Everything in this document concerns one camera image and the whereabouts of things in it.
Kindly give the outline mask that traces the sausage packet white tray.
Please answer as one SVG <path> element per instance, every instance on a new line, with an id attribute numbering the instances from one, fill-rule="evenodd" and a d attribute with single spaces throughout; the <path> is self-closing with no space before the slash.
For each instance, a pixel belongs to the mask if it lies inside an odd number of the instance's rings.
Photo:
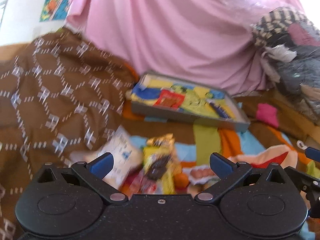
<path id="1" fill-rule="evenodd" d="M 188 176 L 189 182 L 192 185 L 204 185 L 210 180 L 219 180 L 219 177 L 212 171 L 212 169 L 208 165 L 183 168 L 182 171 Z"/>

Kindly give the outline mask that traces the white cow toast packet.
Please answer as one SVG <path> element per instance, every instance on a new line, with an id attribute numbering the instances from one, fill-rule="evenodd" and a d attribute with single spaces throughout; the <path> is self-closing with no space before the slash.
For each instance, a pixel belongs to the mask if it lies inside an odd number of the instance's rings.
<path id="1" fill-rule="evenodd" d="M 127 176 L 141 167 L 143 154 L 140 149 L 133 146 L 129 133 L 123 126 L 119 126 L 111 139 L 96 151 L 75 151 L 69 156 L 72 163 L 85 161 L 87 163 L 109 152 L 113 155 L 114 165 L 112 170 L 103 177 L 103 181 L 120 189 Z"/>

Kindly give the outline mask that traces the small orange fruit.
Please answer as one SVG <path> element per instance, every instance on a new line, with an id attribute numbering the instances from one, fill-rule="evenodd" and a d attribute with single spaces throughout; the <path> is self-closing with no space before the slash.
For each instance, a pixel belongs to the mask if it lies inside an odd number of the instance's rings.
<path id="1" fill-rule="evenodd" d="M 185 173 L 174 175 L 174 184 L 176 188 L 183 189 L 189 185 L 188 176 Z"/>

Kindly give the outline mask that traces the yellow biscuit bar packet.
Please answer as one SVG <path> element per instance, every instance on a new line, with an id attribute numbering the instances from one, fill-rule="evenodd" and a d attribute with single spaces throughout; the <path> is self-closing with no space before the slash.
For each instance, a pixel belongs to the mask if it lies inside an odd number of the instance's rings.
<path id="1" fill-rule="evenodd" d="M 143 194 L 176 194 L 174 176 L 182 168 L 172 148 L 146 146 L 143 148 L 143 178 L 140 192 Z"/>

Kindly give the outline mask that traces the dark dried meat packet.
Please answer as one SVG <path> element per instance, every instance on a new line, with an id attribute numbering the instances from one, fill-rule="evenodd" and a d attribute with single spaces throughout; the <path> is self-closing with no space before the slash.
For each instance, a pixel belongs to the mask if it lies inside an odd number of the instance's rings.
<path id="1" fill-rule="evenodd" d="M 176 194 L 173 169 L 170 154 L 152 154 L 129 189 L 132 193 Z"/>

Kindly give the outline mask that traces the gold date snack packet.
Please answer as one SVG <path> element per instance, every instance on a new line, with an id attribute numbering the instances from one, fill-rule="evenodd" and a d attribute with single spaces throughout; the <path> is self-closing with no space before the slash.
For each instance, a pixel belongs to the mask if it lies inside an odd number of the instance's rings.
<path id="1" fill-rule="evenodd" d="M 172 150 L 174 147 L 175 138 L 173 134 L 165 134 L 159 137 L 153 137 L 146 141 L 147 146 L 151 147 L 165 147 Z"/>

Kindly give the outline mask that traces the colourful striped cartoon blanket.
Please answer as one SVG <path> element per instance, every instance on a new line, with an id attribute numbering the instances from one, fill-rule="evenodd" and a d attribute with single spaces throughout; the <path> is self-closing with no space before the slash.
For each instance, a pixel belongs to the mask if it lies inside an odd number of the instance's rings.
<path id="1" fill-rule="evenodd" d="M 207 165 L 209 156 L 217 152 L 232 161 L 244 160 L 254 165 L 275 161 L 319 178 L 319 162 L 307 158 L 298 146 L 302 142 L 319 148 L 318 121 L 296 111 L 276 91 L 235 100 L 251 121 L 245 132 L 134 114 L 129 100 L 124 103 L 122 126 L 137 148 L 143 148 L 151 137 L 172 134 L 183 167 Z"/>

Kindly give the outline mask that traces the blue white stick sachet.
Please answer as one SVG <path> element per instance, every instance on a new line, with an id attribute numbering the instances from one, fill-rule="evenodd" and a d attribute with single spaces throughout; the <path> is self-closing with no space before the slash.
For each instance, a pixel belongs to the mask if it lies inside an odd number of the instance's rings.
<path id="1" fill-rule="evenodd" d="M 232 117 L 225 99 L 207 99 L 206 103 L 209 104 L 220 118 L 230 119 Z"/>

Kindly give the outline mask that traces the brown patterned PF blanket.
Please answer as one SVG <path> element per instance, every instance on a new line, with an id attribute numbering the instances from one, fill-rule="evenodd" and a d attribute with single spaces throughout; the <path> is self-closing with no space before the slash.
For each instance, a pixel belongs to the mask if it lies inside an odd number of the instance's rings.
<path id="1" fill-rule="evenodd" d="M 67 28 L 40 36 L 1 65 L 1 239 L 20 234 L 15 204 L 44 163 L 71 164 L 121 121 L 138 74 Z"/>

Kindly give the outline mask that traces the grey cardboard tray box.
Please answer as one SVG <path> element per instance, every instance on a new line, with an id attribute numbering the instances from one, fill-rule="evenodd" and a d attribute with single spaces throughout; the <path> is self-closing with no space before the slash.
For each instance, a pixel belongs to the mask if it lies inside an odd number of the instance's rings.
<path id="1" fill-rule="evenodd" d="M 177 110 L 154 106 L 163 89 L 185 96 Z M 247 131 L 250 124 L 247 115 L 225 90 L 158 73 L 144 73 L 126 93 L 126 97 L 131 101 L 133 113 L 153 118 L 231 129 L 236 132 Z M 206 103 L 207 99 L 225 99 L 232 117 L 220 118 Z"/>

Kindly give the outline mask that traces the red snack packet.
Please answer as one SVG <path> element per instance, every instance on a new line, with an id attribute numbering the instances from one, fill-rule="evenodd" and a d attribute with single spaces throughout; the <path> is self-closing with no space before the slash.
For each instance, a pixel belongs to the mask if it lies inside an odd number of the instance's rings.
<path id="1" fill-rule="evenodd" d="M 161 90 L 159 98 L 155 102 L 154 106 L 167 107 L 177 110 L 184 102 L 184 98 L 185 96 L 182 94 L 163 89 Z"/>

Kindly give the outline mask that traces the clothes pile in plastic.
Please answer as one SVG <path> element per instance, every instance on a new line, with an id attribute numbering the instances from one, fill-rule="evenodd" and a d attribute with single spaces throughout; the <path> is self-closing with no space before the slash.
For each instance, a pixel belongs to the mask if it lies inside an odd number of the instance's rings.
<path id="1" fill-rule="evenodd" d="M 319 29 L 301 11 L 278 7 L 252 25 L 252 36 L 274 87 L 319 122 Z"/>

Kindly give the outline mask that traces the pink bed sheet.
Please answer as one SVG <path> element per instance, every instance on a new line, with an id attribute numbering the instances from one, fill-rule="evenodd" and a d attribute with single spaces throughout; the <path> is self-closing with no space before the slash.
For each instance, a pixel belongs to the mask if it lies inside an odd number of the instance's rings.
<path id="1" fill-rule="evenodd" d="M 299 0 L 253 0 L 266 10 Z M 222 0 L 69 0 L 67 22 L 98 48 L 148 70 L 226 90 L 264 89 L 244 17 Z"/>

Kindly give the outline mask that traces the colourful wall poster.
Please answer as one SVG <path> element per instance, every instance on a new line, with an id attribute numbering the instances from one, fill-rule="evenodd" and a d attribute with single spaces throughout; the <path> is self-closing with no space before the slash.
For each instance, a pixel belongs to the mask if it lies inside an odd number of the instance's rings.
<path id="1" fill-rule="evenodd" d="M 40 22 L 64 21 L 69 9 L 68 0 L 45 0 Z"/>

